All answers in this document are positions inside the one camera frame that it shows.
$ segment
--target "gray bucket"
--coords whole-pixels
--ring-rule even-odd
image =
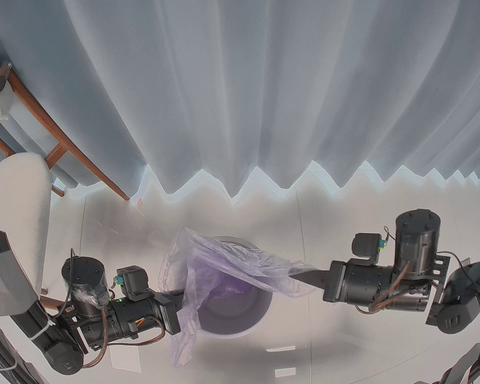
[[[214,239],[258,249],[253,244],[235,237],[222,236]],[[257,288],[245,281],[227,276],[230,283],[243,288],[241,294],[207,298],[198,310],[202,333],[216,338],[244,336],[257,328],[273,307],[273,293]]]

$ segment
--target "plastic wrap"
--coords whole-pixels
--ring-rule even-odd
[[[65,287],[68,290],[68,281],[64,281]],[[105,277],[105,271],[93,290],[87,290],[85,286],[78,284],[72,285],[72,297],[78,301],[93,305],[97,309],[101,309],[107,305],[110,297],[108,295],[107,278]]]
[[[202,302],[218,295],[242,293],[250,285],[296,298],[316,288],[288,275],[314,270],[304,262],[291,263],[259,249],[222,243],[182,228],[165,258],[158,278],[162,292],[185,289],[182,309],[177,313],[181,332],[172,338],[170,357],[175,367],[192,358],[192,347],[200,330],[198,309]]]

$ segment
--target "white tape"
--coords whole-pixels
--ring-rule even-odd
[[[42,328],[42,330],[39,331],[36,335],[34,335],[34,336],[32,336],[32,337],[29,337],[28,339],[29,339],[29,340],[35,340],[35,339],[36,339],[37,337],[39,337],[42,333],[44,333],[44,332],[47,330],[47,328],[50,327],[51,325],[55,325],[55,323],[54,323],[51,319],[48,319],[47,325],[44,326],[44,327]]]
[[[18,364],[18,363],[17,363],[17,358],[15,357],[15,365],[14,365],[13,367],[9,367],[9,368],[0,368],[0,372],[2,372],[2,371],[10,371],[10,370],[12,370],[12,369],[15,369],[15,368],[17,368],[17,364]]]

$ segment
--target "curtain fold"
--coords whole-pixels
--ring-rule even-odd
[[[480,171],[480,2],[15,1],[0,56],[129,196],[204,169],[236,195],[259,166],[289,188],[316,161],[343,187],[367,160]],[[16,106],[5,130],[48,152]],[[64,183],[97,179],[72,158]]]

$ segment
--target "white zip tie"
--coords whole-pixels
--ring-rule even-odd
[[[42,328],[42,330],[39,331],[36,335],[34,335],[34,336],[32,336],[32,337],[29,337],[28,339],[29,339],[29,340],[35,340],[35,339],[36,339],[37,337],[39,337],[42,333],[44,333],[44,332],[47,330],[47,328],[50,327],[51,325],[55,325],[55,323],[54,323],[50,318],[48,318],[47,325],[44,326],[44,327]]]
[[[18,365],[17,357],[15,356],[15,365],[14,365],[13,367],[9,367],[9,368],[0,368],[0,372],[3,372],[3,371],[11,371],[12,369],[17,368],[17,365]]]

